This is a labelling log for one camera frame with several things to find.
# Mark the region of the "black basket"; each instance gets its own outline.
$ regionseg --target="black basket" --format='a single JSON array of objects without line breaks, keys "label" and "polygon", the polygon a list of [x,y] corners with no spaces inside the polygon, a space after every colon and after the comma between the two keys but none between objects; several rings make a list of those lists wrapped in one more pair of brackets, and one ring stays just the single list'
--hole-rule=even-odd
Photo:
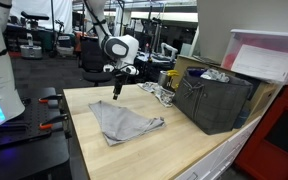
[{"label": "black basket", "polygon": [[224,83],[192,76],[186,70],[173,99],[176,107],[209,135],[233,129],[252,90],[248,81],[226,76],[230,80]]}]

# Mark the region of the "table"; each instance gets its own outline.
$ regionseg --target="table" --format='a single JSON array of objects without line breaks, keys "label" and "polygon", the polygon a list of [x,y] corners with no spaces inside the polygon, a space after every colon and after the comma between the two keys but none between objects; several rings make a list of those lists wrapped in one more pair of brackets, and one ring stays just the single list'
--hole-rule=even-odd
[{"label": "table", "polygon": [[[113,87],[65,89],[84,161],[92,180],[171,179],[184,172],[238,130],[206,135],[175,106],[165,108],[137,85],[125,85],[117,101]],[[109,147],[89,109],[99,100],[145,116],[164,117],[166,127]]]},{"label": "table", "polygon": [[[55,89],[19,90],[19,94],[21,97],[40,98],[55,94]],[[49,103],[52,114],[55,116],[59,115],[56,105],[57,101],[54,100]],[[69,153],[64,131],[56,131],[45,139],[0,148],[0,179],[31,177],[65,164],[68,160]]]}]

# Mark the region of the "gray towel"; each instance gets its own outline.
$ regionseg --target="gray towel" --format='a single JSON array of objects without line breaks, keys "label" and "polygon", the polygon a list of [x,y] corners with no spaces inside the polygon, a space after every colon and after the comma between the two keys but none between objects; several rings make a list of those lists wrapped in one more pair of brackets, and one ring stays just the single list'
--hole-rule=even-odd
[{"label": "gray towel", "polygon": [[89,104],[109,146],[123,143],[143,134],[165,127],[164,119],[147,119],[125,107],[99,101]]}]

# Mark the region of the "wooden table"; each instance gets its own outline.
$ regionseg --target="wooden table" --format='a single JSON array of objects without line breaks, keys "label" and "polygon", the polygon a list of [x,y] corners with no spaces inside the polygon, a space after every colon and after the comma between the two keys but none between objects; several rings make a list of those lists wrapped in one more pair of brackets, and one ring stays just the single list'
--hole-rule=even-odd
[{"label": "wooden table", "polygon": [[[165,108],[137,85],[123,86],[115,101],[113,87],[65,89],[64,94],[93,179],[172,179],[237,132],[206,135],[175,106]],[[88,107],[105,101],[147,118],[164,117],[166,127],[109,147]]]}]

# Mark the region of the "gray floor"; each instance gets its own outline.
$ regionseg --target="gray floor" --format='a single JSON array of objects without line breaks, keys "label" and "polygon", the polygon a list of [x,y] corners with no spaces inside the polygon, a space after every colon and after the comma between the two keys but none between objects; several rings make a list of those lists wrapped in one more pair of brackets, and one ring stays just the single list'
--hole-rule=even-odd
[{"label": "gray floor", "polygon": [[[45,57],[44,60],[12,58],[12,66],[17,89],[55,87],[57,93],[62,93],[63,89],[93,86],[93,83],[82,80],[83,69],[77,67],[74,58],[48,59]],[[100,86],[109,85],[114,85],[114,80],[100,84]],[[77,180],[85,179],[81,172],[83,160],[78,155],[77,142],[71,140],[70,145],[73,177]],[[219,179],[249,180],[251,178],[236,168],[230,167]]]}]

